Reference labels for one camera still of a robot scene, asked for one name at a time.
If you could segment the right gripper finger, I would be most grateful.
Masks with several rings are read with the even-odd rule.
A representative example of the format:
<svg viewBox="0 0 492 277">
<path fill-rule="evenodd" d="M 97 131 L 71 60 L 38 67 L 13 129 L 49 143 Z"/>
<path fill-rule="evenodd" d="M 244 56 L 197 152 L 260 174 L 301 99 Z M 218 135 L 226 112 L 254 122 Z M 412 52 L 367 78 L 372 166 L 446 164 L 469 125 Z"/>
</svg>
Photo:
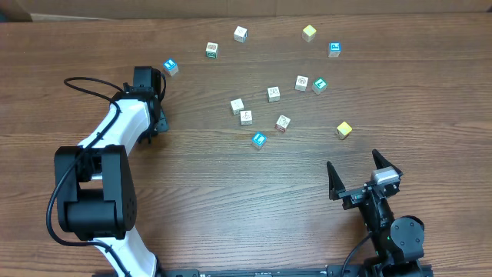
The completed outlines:
<svg viewBox="0 0 492 277">
<path fill-rule="evenodd" d="M 333 164 L 327 162 L 328 184 L 329 184 L 329 199 L 338 200 L 340 194 L 346 191 L 344 183 L 341 181 Z"/>
<path fill-rule="evenodd" d="M 396 166 L 389 162 L 377 149 L 372 150 L 373 160 L 377 169 L 384 169 L 387 167 L 392 167 L 393 170 L 401 177 L 403 172 Z"/>
</svg>

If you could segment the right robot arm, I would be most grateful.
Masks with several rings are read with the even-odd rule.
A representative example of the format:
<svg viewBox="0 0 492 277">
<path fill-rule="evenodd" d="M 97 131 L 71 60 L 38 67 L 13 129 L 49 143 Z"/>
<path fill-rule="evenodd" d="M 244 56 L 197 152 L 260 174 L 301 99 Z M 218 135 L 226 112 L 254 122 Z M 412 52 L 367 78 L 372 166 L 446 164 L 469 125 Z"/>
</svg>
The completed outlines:
<svg viewBox="0 0 492 277">
<path fill-rule="evenodd" d="M 376 169 L 371 179 L 358 189 L 347 190 L 331 162 L 327 162 L 329 199 L 342 201 L 345 210 L 359 209 L 367 235 L 348 254 L 342 265 L 328 265 L 328 276 L 410 277 L 432 276 L 424 257 L 424 223 L 412 215 L 395 218 L 387 199 L 400 189 L 403 172 L 378 150 L 372 151 Z M 361 265 L 350 265 L 354 254 L 372 241 L 376 256 Z"/>
</svg>

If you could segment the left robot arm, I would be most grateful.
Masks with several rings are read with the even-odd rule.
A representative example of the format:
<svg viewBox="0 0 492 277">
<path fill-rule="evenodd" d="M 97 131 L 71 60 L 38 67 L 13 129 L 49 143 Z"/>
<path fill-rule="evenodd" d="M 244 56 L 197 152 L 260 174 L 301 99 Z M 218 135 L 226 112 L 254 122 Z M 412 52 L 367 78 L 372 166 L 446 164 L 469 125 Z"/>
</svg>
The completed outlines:
<svg viewBox="0 0 492 277">
<path fill-rule="evenodd" d="M 136 144 L 168 130 L 161 107 L 166 78 L 156 68 L 137 66 L 133 83 L 116 90 L 96 130 L 56 151 L 46 228 L 60 245 L 98 249 L 115 276 L 163 276 L 158 257 L 135 227 L 137 197 L 128 156 Z"/>
</svg>

